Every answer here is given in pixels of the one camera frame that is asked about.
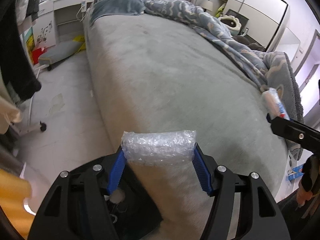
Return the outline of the person's right hand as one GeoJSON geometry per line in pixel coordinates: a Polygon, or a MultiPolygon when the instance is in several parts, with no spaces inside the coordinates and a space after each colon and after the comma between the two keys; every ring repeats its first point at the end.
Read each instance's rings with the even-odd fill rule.
{"type": "Polygon", "coordinates": [[[297,203],[299,206],[303,206],[306,201],[309,201],[318,192],[313,188],[319,176],[319,157],[314,154],[308,157],[303,165],[302,173],[303,176],[297,191],[297,203]]]}

